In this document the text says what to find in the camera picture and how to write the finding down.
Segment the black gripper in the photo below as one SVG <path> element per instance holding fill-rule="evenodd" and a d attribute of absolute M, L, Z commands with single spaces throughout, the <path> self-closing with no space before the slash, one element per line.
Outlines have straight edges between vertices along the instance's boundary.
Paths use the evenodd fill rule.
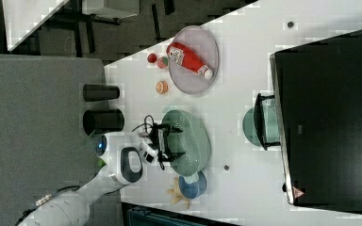
<path fill-rule="evenodd" d="M 170 153 L 168 151 L 167 136 L 170 133 L 183 133 L 183 130 L 177 128 L 176 126 L 167 125 L 167 124 L 157 124 L 153 125 L 153 142 L 158 150 L 157 158 L 160 163 L 174 161 L 177 158 L 184 155 L 184 153 Z"/>

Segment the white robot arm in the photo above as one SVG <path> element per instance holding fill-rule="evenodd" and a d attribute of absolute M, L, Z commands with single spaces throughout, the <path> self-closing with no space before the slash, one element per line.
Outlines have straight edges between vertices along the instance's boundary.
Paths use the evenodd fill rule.
<path fill-rule="evenodd" d="M 94 178 L 81 187 L 63 187 L 44 196 L 24 212 L 15 226 L 84 226 L 91 206 L 102 196 L 139 181 L 145 164 L 168 161 L 167 136 L 182 132 L 165 123 L 154 125 L 149 132 L 101 135 L 96 154 L 105 165 Z"/>

